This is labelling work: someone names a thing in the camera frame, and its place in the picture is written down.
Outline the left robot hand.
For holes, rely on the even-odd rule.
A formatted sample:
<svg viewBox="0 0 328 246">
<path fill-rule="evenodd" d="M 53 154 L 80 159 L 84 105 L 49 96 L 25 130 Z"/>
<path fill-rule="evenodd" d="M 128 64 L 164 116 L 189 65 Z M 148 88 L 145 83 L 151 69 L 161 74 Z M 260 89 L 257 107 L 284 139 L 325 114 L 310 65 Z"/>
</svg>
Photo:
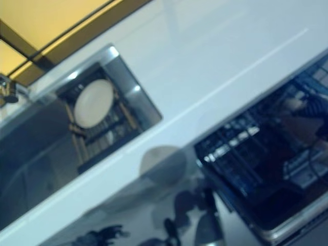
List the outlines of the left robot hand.
<svg viewBox="0 0 328 246">
<path fill-rule="evenodd" d="M 113 245 L 112 239 L 129 237 L 130 233 L 123 230 L 122 225 L 111 225 L 99 231 L 89 231 L 77 237 L 72 245 Z"/>
</svg>

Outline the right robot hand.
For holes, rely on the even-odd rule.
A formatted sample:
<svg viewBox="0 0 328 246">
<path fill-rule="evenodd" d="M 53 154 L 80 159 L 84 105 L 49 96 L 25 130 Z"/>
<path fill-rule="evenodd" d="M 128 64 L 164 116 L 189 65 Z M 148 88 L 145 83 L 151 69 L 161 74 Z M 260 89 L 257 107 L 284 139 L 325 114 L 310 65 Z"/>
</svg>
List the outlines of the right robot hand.
<svg viewBox="0 0 328 246">
<path fill-rule="evenodd" d="M 323 124 L 318 128 L 316 135 L 327 138 L 327 99 L 320 96 L 309 96 L 303 109 L 303 116 L 322 119 Z"/>
</svg>

